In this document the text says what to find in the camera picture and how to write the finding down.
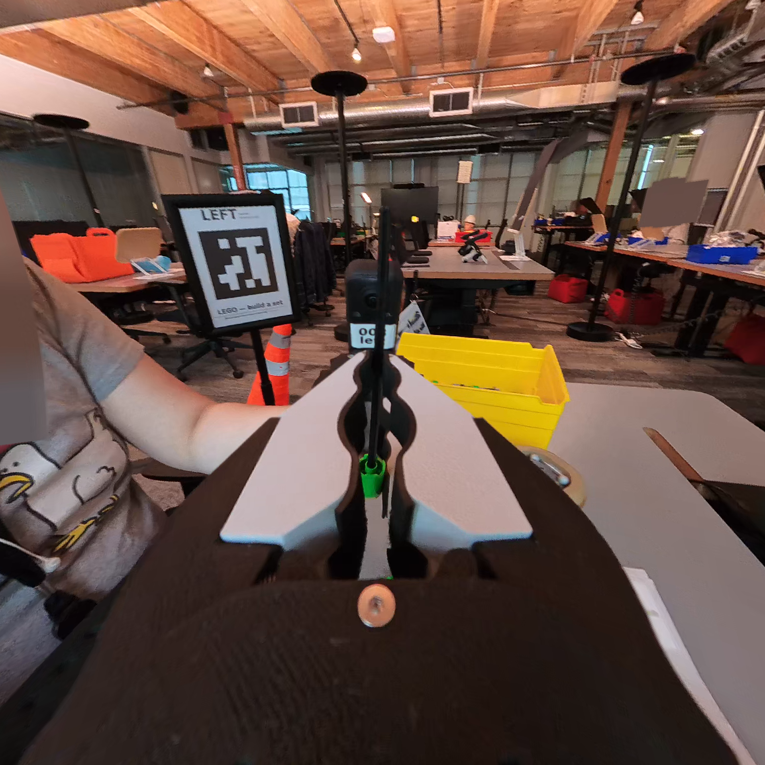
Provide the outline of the dark hanging jacket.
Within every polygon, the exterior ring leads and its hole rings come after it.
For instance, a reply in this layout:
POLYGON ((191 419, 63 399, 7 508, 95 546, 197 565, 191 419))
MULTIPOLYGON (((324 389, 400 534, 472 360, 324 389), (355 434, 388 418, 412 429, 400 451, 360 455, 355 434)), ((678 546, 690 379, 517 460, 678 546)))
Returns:
POLYGON ((301 220, 293 240, 298 302, 303 313, 323 305, 337 287, 330 240, 320 223, 301 220))

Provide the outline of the green round brick stack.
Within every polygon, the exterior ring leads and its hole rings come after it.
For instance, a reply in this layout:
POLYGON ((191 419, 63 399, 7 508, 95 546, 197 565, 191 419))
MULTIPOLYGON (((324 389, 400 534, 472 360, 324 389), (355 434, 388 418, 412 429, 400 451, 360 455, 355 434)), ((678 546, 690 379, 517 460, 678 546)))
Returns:
POLYGON ((371 463, 369 461, 369 454, 361 454, 358 462, 364 499, 373 500, 379 498, 386 485, 387 459, 377 455, 376 461, 371 463))

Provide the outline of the red floor bin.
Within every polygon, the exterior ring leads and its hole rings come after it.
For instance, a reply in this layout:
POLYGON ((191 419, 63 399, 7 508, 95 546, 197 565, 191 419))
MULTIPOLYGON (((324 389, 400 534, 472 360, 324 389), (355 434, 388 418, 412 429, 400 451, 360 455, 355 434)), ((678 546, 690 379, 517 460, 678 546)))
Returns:
POLYGON ((563 304, 579 304, 588 300, 590 282, 578 276, 556 275, 550 282, 548 297, 563 304))

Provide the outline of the silver air duct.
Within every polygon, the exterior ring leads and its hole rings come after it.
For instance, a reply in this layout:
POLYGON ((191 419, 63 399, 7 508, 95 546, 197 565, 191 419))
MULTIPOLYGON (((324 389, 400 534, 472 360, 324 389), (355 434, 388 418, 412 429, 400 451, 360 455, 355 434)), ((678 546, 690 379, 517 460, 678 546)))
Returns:
MULTIPOLYGON (((578 106, 611 104, 619 96, 621 85, 617 81, 593 82, 578 85, 555 85, 530 90, 499 89, 494 91, 474 88, 473 113, 469 116, 431 118, 428 115, 429 97, 402 97, 382 101, 345 102, 347 128, 377 129, 384 126, 412 126, 435 120, 445 123, 457 118, 504 117, 526 112, 560 111, 578 106)), ((280 111, 263 113, 244 121, 245 128, 254 134, 316 131, 337 129, 336 103, 318 104, 320 125, 316 128, 282 129, 280 111)))

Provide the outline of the black framed marker sign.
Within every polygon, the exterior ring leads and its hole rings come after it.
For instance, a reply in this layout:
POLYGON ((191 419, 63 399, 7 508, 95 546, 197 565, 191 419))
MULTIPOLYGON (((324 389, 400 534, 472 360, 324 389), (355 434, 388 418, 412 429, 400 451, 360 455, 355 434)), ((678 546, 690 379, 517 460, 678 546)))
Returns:
POLYGON ((190 330, 242 376, 230 354, 250 336, 265 405, 289 402, 277 394, 281 376, 260 330, 301 319, 292 245, 283 197, 272 192, 163 195, 167 222, 194 300, 190 330))

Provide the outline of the grey desk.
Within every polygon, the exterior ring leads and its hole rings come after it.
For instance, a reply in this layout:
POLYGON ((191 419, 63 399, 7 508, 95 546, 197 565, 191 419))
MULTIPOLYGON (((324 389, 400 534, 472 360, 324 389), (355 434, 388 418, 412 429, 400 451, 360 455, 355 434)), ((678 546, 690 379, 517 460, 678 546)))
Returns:
POLYGON ((763 763, 763 565, 649 437, 700 475, 763 486, 763 430, 696 391, 568 383, 549 449, 582 476, 585 513, 643 569, 706 687, 763 763))

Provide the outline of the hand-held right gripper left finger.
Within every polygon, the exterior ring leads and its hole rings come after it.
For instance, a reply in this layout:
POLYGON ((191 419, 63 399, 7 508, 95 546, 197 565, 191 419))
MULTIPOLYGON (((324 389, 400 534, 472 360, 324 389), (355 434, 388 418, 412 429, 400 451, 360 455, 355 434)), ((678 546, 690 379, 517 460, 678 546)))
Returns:
POLYGON ((358 579, 367 541, 359 468, 367 360, 345 359, 279 417, 221 528, 223 542, 296 551, 332 579, 358 579))

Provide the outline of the grey office table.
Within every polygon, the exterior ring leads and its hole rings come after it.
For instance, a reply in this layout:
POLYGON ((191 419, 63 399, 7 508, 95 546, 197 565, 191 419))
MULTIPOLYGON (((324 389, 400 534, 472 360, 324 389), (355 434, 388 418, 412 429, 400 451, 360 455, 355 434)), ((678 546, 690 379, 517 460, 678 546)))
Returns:
POLYGON ((470 337, 480 319, 481 292, 554 277, 535 260, 505 261, 491 247, 482 253, 482 261, 466 263, 456 246, 432 245, 427 263, 403 265, 406 295, 419 303, 432 333, 470 337))

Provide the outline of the long wooden-edged desk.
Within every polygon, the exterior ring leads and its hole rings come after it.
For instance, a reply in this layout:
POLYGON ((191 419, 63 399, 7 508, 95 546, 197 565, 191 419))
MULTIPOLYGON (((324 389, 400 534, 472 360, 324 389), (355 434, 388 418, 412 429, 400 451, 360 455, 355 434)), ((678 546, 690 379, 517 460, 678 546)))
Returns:
POLYGON ((660 264, 681 272, 681 288, 693 288, 685 319, 678 326, 674 345, 649 345, 655 354, 702 358, 722 355, 711 348, 712 337, 732 299, 750 305, 763 306, 763 272, 754 273, 749 265, 732 263, 696 263, 670 253, 666 248, 652 246, 617 246, 614 254, 628 257, 640 264, 660 264))

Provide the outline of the black toy set box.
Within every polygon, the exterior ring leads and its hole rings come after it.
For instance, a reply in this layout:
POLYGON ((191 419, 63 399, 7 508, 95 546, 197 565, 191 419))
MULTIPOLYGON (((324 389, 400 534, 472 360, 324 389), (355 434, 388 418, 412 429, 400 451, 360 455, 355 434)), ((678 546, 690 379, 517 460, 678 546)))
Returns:
POLYGON ((704 479, 654 428, 643 428, 654 445, 669 459, 729 528, 751 549, 763 548, 764 488, 704 479))

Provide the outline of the long black axle rod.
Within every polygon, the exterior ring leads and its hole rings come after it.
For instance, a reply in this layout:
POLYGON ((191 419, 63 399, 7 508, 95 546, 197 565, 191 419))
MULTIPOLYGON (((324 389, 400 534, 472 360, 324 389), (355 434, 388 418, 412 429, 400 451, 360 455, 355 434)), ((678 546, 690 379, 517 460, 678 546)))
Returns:
POLYGON ((371 357, 372 394, 370 400, 369 444, 365 468, 367 473, 378 473, 379 426, 383 409, 383 358, 386 346, 386 310, 389 260, 391 249, 391 220, 387 206, 380 210, 378 273, 377 273, 377 318, 375 323, 375 344, 371 357))

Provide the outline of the wooden document stand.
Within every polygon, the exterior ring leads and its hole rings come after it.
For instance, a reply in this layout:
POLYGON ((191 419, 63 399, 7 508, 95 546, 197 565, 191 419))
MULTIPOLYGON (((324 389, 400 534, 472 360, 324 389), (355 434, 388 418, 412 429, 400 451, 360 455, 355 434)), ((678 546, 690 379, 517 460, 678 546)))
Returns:
POLYGON ((755 764, 696 669, 658 589, 643 569, 624 568, 655 638, 686 691, 732 750, 739 764, 755 764))
POLYGON ((116 232, 115 257, 143 280, 172 276, 171 261, 161 254, 164 243, 156 227, 124 228, 116 232))

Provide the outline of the orange tote bag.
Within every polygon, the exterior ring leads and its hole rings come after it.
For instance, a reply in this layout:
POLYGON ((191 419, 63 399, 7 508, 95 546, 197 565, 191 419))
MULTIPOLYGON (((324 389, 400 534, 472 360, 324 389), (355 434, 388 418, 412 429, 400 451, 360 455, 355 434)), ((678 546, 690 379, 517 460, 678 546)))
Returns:
POLYGON ((130 263, 117 257, 117 236, 107 228, 89 228, 80 244, 80 270, 86 282, 100 282, 133 275, 130 263))
POLYGON ((81 284, 90 281, 80 262, 84 239, 68 233, 37 234, 30 244, 44 271, 64 283, 81 284))

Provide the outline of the black monitor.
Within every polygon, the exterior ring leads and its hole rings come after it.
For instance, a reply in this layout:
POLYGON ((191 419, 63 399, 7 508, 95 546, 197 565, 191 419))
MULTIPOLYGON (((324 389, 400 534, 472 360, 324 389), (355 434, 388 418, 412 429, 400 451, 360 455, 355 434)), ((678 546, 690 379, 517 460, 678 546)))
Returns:
POLYGON ((387 187, 381 190, 381 206, 391 222, 403 227, 420 242, 429 243, 438 222, 438 186, 387 187))

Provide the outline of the red bag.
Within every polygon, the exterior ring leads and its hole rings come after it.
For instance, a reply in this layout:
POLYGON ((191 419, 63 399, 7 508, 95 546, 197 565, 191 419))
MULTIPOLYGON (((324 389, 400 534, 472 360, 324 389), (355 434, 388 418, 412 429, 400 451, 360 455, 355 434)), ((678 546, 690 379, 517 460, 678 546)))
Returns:
POLYGON ((655 326, 663 320, 665 298, 661 292, 628 292, 615 289, 605 307, 605 317, 616 324, 655 326))
POLYGON ((764 365, 764 316, 750 314, 738 326, 739 358, 746 364, 764 365))

